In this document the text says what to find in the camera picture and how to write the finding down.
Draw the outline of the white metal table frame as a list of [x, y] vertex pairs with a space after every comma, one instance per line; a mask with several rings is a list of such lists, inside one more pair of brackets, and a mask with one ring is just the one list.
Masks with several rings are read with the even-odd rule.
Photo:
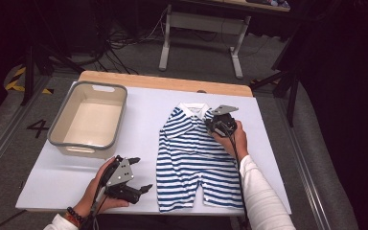
[[[248, 3], [245, 0], [209, 0], [226, 5], [244, 6], [253, 10], [268, 10], [272, 12], [289, 12], [290, 9], [273, 7], [264, 4]], [[229, 47], [229, 54], [232, 59], [232, 64], [237, 79], [242, 79], [242, 68], [239, 61], [238, 53], [242, 46], [243, 39], [246, 35], [247, 27], [250, 23], [250, 16], [244, 19], [226, 19], [217, 16], [207, 16], [186, 12], [178, 12], [172, 10], [172, 5], [169, 4], [166, 8], [166, 23], [164, 44], [162, 47], [161, 58], [159, 62], [159, 70], [167, 69], [168, 57], [170, 51], [170, 30], [171, 28], [198, 30], [205, 32], [214, 32], [228, 35], [236, 35], [238, 43], [234, 47]]]

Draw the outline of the black tripod stand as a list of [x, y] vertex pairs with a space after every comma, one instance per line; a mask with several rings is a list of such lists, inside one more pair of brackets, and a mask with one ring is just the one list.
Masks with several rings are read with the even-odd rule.
[[34, 43], [26, 49], [26, 74], [25, 74], [25, 91], [23, 95], [22, 105], [26, 105], [32, 98], [35, 92], [35, 67], [43, 76], [51, 76], [54, 72], [53, 62], [50, 57], [54, 57], [60, 63], [65, 64], [78, 74], [81, 74], [84, 69], [79, 67], [68, 57], [60, 52], [55, 51], [47, 45]]

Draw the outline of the small colourful items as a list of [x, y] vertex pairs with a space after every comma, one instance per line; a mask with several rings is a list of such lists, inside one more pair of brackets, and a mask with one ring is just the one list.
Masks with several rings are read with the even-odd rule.
[[281, 7], [290, 9], [290, 5], [287, 0], [245, 0], [248, 3], [264, 4], [273, 7]]

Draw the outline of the wooden table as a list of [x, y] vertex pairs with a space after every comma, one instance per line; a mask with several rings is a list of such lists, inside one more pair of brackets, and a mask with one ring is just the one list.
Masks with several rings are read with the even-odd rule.
[[129, 75], [109, 72], [83, 71], [79, 81], [121, 84], [124, 86], [154, 89], [177, 90], [187, 92], [205, 91], [210, 94], [252, 97], [252, 90], [246, 85], [201, 80], [181, 80], [152, 76]]

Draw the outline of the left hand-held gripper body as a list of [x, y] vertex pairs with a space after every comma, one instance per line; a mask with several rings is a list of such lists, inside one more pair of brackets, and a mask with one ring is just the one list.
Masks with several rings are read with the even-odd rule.
[[127, 185], [134, 178], [128, 158], [117, 155], [115, 160], [105, 169], [101, 178], [101, 194], [111, 198], [122, 199], [136, 204], [141, 192]]

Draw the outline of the beige plastic basket grey rim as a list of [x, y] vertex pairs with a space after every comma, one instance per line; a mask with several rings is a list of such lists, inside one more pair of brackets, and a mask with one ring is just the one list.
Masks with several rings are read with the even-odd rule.
[[48, 132], [65, 155], [106, 159], [115, 153], [127, 89], [120, 84], [75, 82]]

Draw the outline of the blue white striped baby romper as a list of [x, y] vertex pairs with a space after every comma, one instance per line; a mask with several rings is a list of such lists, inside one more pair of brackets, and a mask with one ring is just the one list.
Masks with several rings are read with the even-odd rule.
[[162, 213], [193, 207], [198, 189], [207, 206], [242, 207], [236, 162], [205, 125], [211, 111], [206, 103], [179, 103], [159, 131], [156, 186]]

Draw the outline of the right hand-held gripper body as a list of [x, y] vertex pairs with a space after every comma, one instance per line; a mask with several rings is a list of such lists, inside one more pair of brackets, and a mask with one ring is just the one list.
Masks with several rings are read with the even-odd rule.
[[220, 105], [211, 111], [213, 117], [205, 120], [205, 125], [210, 132], [217, 133], [220, 137], [230, 137], [237, 129], [237, 123], [231, 116], [231, 112], [238, 108], [230, 105]]

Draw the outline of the person's left hand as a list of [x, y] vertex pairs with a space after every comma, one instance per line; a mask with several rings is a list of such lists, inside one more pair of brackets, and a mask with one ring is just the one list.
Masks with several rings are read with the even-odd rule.
[[[100, 183], [101, 177], [107, 168], [115, 160], [114, 157], [109, 158], [97, 171], [95, 177], [89, 182], [82, 198], [74, 206], [74, 211], [81, 217], [86, 218], [92, 206], [94, 199], [96, 198], [97, 187]], [[97, 213], [101, 214], [108, 209], [128, 207], [129, 203], [122, 199], [105, 198], [100, 201], [100, 207], [97, 209]]]

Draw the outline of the person's right hand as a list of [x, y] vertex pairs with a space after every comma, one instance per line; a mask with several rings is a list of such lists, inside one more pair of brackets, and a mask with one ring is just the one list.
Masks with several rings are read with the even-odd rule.
[[236, 120], [237, 129], [231, 137], [220, 137], [218, 134], [213, 133], [214, 139], [220, 143], [225, 151], [234, 158], [237, 158], [239, 162], [248, 155], [247, 150], [247, 136], [242, 128], [242, 122]]

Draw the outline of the black metal stand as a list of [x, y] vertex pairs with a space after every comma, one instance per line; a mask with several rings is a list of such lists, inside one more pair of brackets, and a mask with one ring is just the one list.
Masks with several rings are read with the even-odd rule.
[[[281, 62], [283, 61], [285, 54], [287, 53], [289, 46], [291, 45], [294, 38], [295, 34], [293, 34], [288, 39], [285, 48], [278, 56], [275, 64], [273, 65], [275, 69], [278, 69], [279, 66], [281, 66]], [[290, 64], [288, 67], [281, 66], [281, 70], [278, 73], [275, 73], [272, 76], [267, 77], [263, 80], [253, 80], [252, 82], [250, 82], [249, 87], [251, 90], [256, 90], [264, 85], [274, 83], [275, 81], [279, 81], [272, 91], [272, 94], [275, 98], [283, 98], [286, 93], [289, 92], [287, 104], [287, 122], [290, 127], [294, 127], [293, 115], [299, 80], [298, 71], [292, 64]]]

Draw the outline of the metal floor rail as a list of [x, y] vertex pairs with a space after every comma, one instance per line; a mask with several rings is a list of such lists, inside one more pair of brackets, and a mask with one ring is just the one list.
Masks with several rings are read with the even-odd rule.
[[315, 219], [318, 230], [332, 230], [328, 221], [327, 215], [320, 199], [319, 193], [317, 192], [316, 186], [313, 182], [310, 169], [304, 157], [300, 143], [297, 139], [294, 129], [289, 125], [287, 118], [287, 109], [281, 99], [275, 100], [276, 106], [282, 117], [282, 123], [284, 124], [287, 137], [292, 145], [293, 156], [296, 162], [296, 168], [300, 174], [302, 184], [306, 193], [306, 197], [310, 204], [313, 217]]
[[42, 105], [43, 100], [50, 100], [56, 94], [47, 77], [38, 80], [34, 90], [34, 94], [24, 105], [21, 104], [23, 93], [10, 91], [0, 106], [0, 159], [17, 131], [27, 128], [23, 126], [25, 119], [33, 112], [37, 112], [37, 107]]

